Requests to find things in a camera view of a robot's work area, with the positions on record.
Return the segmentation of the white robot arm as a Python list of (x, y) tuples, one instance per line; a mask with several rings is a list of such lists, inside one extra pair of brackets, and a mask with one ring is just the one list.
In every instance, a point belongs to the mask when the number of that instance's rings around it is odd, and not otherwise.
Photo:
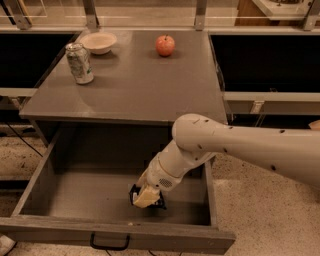
[(229, 126), (186, 114), (174, 122), (172, 140), (140, 176), (132, 204), (155, 204), (161, 192), (174, 189), (187, 172), (218, 153), (320, 187), (320, 131)]

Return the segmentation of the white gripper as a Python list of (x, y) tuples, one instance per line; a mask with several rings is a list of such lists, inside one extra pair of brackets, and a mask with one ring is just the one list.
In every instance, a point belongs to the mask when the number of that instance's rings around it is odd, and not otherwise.
[(181, 181), (181, 177), (176, 178), (168, 174), (156, 156), (136, 182), (136, 186), (140, 189), (133, 199), (133, 204), (139, 208), (146, 208), (160, 199), (160, 190), (169, 192)]

